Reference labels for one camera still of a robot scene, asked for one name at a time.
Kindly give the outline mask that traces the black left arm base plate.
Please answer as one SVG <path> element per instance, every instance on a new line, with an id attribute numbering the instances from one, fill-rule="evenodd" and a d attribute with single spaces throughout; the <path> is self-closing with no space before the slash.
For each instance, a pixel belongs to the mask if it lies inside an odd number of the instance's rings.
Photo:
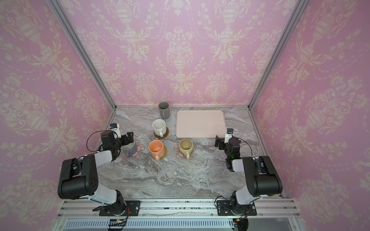
<path id="1" fill-rule="evenodd" d="M 140 211 L 141 201 L 131 200 L 124 201 L 123 203 L 114 203 L 112 205 L 103 206 L 100 209 L 99 216 L 129 216 L 136 217 Z"/>

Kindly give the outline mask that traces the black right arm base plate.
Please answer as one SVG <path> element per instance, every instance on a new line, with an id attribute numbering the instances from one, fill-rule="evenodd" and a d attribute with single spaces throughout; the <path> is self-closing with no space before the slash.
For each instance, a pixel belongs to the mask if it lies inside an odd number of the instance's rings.
<path id="1" fill-rule="evenodd" d="M 216 208 L 218 216 L 256 216 L 255 203 L 248 205 L 239 205 L 229 200 L 217 200 Z"/>

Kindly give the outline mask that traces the blue woven round coaster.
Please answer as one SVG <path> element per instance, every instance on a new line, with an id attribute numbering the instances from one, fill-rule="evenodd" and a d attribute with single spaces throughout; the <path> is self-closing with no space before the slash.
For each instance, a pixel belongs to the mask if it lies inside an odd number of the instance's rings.
<path id="1" fill-rule="evenodd" d="M 171 119 L 172 119 L 172 115 L 170 115 L 168 118 L 165 118 L 164 121 L 169 122 Z"/>

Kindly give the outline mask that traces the woven rattan round coaster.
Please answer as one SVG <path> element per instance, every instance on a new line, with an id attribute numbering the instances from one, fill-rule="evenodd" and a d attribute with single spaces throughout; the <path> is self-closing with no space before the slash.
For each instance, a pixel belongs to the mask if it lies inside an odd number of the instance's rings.
<path id="1" fill-rule="evenodd" d="M 167 153 L 168 153 L 167 147 L 163 146 L 162 150 L 163 150 L 163 155 L 162 156 L 157 155 L 156 156 L 157 161 L 160 161 L 160 160 L 164 159 L 167 156 Z"/>

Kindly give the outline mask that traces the white speckled mug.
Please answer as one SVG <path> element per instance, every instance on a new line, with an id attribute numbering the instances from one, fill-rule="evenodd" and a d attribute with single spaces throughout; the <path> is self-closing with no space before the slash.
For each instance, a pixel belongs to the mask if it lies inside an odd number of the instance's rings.
<path id="1" fill-rule="evenodd" d="M 162 119 L 157 119 L 152 123 L 152 128 L 157 135 L 163 136 L 166 132 L 166 122 Z"/>

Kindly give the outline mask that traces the grey ceramic mug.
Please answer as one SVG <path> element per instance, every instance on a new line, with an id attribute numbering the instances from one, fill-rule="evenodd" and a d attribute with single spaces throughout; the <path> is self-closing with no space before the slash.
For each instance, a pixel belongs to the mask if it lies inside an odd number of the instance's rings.
<path id="1" fill-rule="evenodd" d="M 160 112 L 160 116 L 163 120 L 165 118 L 168 118 L 171 115 L 169 104 L 167 102 L 161 102 L 159 104 L 159 112 Z"/>

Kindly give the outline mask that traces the beige glazed round mug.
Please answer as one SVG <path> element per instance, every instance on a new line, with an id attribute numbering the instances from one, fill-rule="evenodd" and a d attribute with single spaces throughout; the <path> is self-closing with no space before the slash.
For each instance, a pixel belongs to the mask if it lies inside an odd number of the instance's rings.
<path id="1" fill-rule="evenodd" d="M 178 145 L 178 151 L 189 161 L 194 151 L 194 144 L 190 139 L 182 139 Z"/>

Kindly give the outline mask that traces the brown round wooden coaster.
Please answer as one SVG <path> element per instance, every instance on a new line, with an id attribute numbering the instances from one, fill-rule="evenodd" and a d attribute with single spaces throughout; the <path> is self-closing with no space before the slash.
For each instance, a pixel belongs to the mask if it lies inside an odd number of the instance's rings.
<path id="1" fill-rule="evenodd" d="M 166 132 L 164 133 L 164 135 L 163 135 L 163 136 L 157 135 L 155 132 L 153 132 L 153 135 L 154 135 L 157 139 L 164 139 L 164 138 L 166 138 L 166 137 L 169 135 L 169 129 L 168 129 L 168 128 L 166 129 Z"/>

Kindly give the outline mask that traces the pink flower coaster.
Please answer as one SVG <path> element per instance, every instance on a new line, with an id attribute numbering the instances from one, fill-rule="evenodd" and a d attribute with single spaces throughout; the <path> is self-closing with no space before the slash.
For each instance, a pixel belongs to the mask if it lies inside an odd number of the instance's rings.
<path id="1" fill-rule="evenodd" d="M 127 159 L 138 159 L 140 157 L 140 155 L 142 154 L 142 152 L 145 150 L 145 146 L 143 144 L 141 144 L 141 142 L 139 140 L 134 140 L 134 142 L 137 144 L 137 147 L 138 147 L 137 154 L 135 154 L 134 156 L 132 156 L 130 158 L 127 158 Z"/>
<path id="2" fill-rule="evenodd" d="M 178 150 L 178 145 L 176 145 L 174 148 L 173 148 L 174 152 L 176 153 L 176 156 L 177 157 L 183 157 L 183 158 L 186 158 L 185 155 L 183 155 L 182 153 L 180 153 L 180 151 Z M 193 150 L 193 153 L 190 154 L 190 159 L 193 158 L 193 154 L 195 153 L 196 151 L 196 148 L 194 148 Z"/>

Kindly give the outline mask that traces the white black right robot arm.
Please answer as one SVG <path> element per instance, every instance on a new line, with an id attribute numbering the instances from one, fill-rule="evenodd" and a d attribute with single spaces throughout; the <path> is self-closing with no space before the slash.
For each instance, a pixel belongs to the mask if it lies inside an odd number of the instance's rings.
<path id="1" fill-rule="evenodd" d="M 215 147 L 226 154 L 225 165 L 231 172 L 241 172 L 245 185 L 232 193 L 228 206 L 219 206 L 220 215 L 256 215 L 253 208 L 258 199 L 282 193 L 283 184 L 268 156 L 241 157 L 241 140 L 229 134 L 224 139 L 216 136 Z"/>

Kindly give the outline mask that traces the orange ceramic mug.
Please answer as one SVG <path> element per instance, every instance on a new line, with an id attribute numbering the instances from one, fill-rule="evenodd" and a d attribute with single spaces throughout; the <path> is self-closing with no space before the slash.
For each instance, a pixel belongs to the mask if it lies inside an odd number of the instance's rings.
<path id="1" fill-rule="evenodd" d="M 149 151 L 151 153 L 151 156 L 156 160 L 160 161 L 161 157 L 165 154 L 164 144 L 160 140 L 152 141 L 149 146 Z"/>

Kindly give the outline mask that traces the purple ceramic mug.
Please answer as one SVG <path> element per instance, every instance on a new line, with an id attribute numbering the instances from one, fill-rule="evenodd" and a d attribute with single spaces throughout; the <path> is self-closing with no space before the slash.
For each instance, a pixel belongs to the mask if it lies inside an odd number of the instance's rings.
<path id="1" fill-rule="evenodd" d="M 135 142 L 129 143 L 121 147 L 121 154 L 123 158 L 127 159 L 137 154 L 138 147 Z"/>

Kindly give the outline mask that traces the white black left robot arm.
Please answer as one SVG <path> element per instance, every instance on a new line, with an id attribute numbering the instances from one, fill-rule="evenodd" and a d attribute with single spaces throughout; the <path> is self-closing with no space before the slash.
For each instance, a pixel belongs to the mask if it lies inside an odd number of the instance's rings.
<path id="1" fill-rule="evenodd" d="M 93 209 L 100 216 L 130 215 L 130 208 L 121 192 L 99 183 L 97 168 L 116 160 L 121 147 L 134 144 L 134 133 L 118 135 L 115 131 L 101 131 L 102 144 L 96 151 L 79 158 L 63 161 L 57 194 L 61 199 L 87 199 L 100 204 Z"/>

